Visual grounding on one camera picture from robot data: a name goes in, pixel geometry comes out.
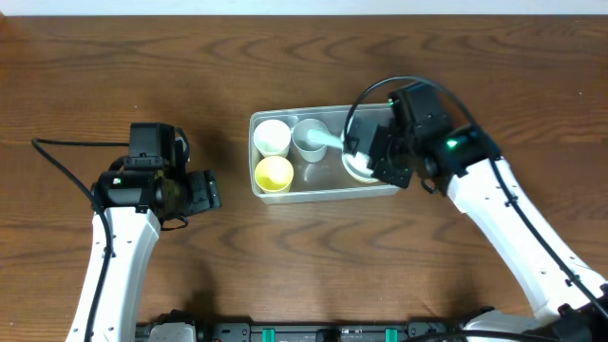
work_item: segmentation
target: black mount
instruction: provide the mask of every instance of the black mount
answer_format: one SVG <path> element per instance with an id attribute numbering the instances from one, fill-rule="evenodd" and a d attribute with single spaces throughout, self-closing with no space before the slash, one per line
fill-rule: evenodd
<path id="1" fill-rule="evenodd" d="M 183 131 L 164 123 L 132 123 L 129 155 L 115 160 L 93 183 L 91 192 L 109 207 L 152 210 L 163 224 L 218 209 L 216 177 L 211 170 L 186 173 L 190 147 Z"/>
<path id="2" fill-rule="evenodd" d="M 604 295 L 599 301 L 608 304 L 608 296 Z M 201 321 L 190 313 L 173 310 L 162 314 L 152 324 L 139 326 L 135 341 L 149 342 L 150 332 L 157 325 L 181 322 L 195 327 L 197 342 L 407 342 L 423 335 L 462 332 L 469 321 L 494 310 L 493 307 L 482 307 L 456 319 L 421 318 L 403 323 L 323 325 L 254 323 L 250 319 L 226 317 L 218 317 L 217 321 L 207 317 L 206 321 Z M 522 333 L 560 342 L 605 342 L 608 341 L 608 324 L 594 312 L 591 304 L 578 310 L 573 310 L 566 304 L 560 308 L 560 319 Z M 429 337 L 428 341 L 462 342 L 466 339 Z"/>

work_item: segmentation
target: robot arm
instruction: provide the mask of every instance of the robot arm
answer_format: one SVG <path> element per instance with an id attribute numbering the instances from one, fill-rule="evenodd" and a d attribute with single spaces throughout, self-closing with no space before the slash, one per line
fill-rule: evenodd
<path id="1" fill-rule="evenodd" d="M 91 257 L 67 341 L 133 341 L 145 272 L 163 224 L 178 219 L 185 227 L 186 217 L 220 207 L 213 172 L 186 173 L 188 141 L 180 130 L 176 138 L 175 131 L 162 123 L 133 123 L 129 155 L 114 161 L 93 184 L 91 195 L 104 210 L 112 247 L 108 251 L 106 227 L 95 215 Z M 111 258 L 105 266 L 106 253 Z M 97 310 L 91 325 L 93 303 Z M 182 326 L 174 333 L 193 341 L 194 327 Z"/>
<path id="2" fill-rule="evenodd" d="M 107 208 L 105 216 L 114 236 L 114 255 L 105 276 L 92 340 L 132 341 L 145 271 L 154 245 L 159 239 L 161 224 L 151 210 L 136 213 L 134 207 Z M 104 227 L 99 216 L 95 215 L 91 259 L 88 262 L 78 310 L 66 341 L 85 340 L 86 321 L 104 260 L 104 242 Z"/>
<path id="3" fill-rule="evenodd" d="M 593 295 L 601 297 L 600 286 L 605 283 L 604 278 L 591 270 L 551 228 L 517 183 L 507 161 L 501 159 L 496 163 L 509 191 L 517 196 L 518 204 L 542 237 L 580 276 L 580 281 Z M 545 325 L 560 318 L 559 307 L 562 305 L 567 303 L 572 308 L 580 308 L 589 303 L 589 299 L 540 246 L 513 208 L 505 205 L 507 199 L 489 161 L 478 161 L 467 167 L 466 172 L 464 177 L 452 177 L 447 195 L 492 243 L 522 286 L 537 320 Z"/>
<path id="4" fill-rule="evenodd" d="M 394 81 L 415 83 L 389 94 L 392 122 L 379 124 L 367 117 L 353 117 L 372 90 Z M 454 127 L 438 93 L 458 106 L 468 125 Z M 604 278 L 551 228 L 517 183 L 498 146 L 453 93 L 416 76 L 380 81 L 355 101 L 345 132 L 346 153 L 368 155 L 373 177 L 407 188 L 415 172 L 426 190 L 443 193 L 468 214 L 519 281 L 540 325 L 561 324 L 558 330 L 570 333 L 572 326 L 567 325 L 571 321 L 566 322 L 565 317 L 572 319 L 574 312 L 574 319 L 583 322 L 577 332 L 606 334 L 608 313 L 600 303 L 608 299 L 603 293 L 608 290 Z M 510 331 L 530 329 L 518 325 L 519 330 Z M 504 327 L 496 329 L 505 331 Z"/>

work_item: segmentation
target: green led light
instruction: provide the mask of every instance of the green led light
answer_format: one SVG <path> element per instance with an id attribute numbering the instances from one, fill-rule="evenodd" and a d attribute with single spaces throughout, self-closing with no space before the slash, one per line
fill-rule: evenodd
<path id="1" fill-rule="evenodd" d="M 385 332 L 385 340 L 386 342 L 398 342 L 399 341 L 399 331 L 396 329 L 386 329 Z"/>
<path id="2" fill-rule="evenodd" d="M 274 329 L 262 329 L 262 342 L 275 342 L 276 333 Z"/>
<path id="3" fill-rule="evenodd" d="M 454 147 L 456 147 L 458 142 L 453 139 L 450 139 L 446 142 L 446 144 L 447 144 L 447 148 L 454 148 Z"/>

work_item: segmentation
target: cup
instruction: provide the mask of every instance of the cup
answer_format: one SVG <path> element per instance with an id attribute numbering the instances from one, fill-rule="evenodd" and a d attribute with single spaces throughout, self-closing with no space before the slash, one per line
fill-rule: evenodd
<path id="1" fill-rule="evenodd" d="M 302 120 L 294 127 L 292 139 L 294 140 L 295 147 L 306 162 L 318 162 L 325 157 L 327 145 L 312 141 L 308 134 L 311 129 L 319 129 L 329 132 L 327 126 L 319 120 L 306 119 Z"/>
<path id="2" fill-rule="evenodd" d="M 294 167 L 283 157 L 271 156 L 257 164 L 254 178 L 266 194 L 287 193 L 292 187 Z"/>
<path id="3" fill-rule="evenodd" d="M 266 120 L 254 131 L 254 145 L 259 153 L 266 157 L 287 157 L 292 132 L 289 126 L 280 120 Z"/>

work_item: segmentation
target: green connector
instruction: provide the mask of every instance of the green connector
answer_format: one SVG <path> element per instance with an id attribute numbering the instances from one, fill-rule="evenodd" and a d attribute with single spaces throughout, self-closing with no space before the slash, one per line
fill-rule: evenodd
<path id="1" fill-rule="evenodd" d="M 387 329 L 387 342 L 399 342 L 399 331 L 396 329 Z"/>
<path id="2" fill-rule="evenodd" d="M 274 329 L 262 329 L 262 342 L 275 342 Z"/>

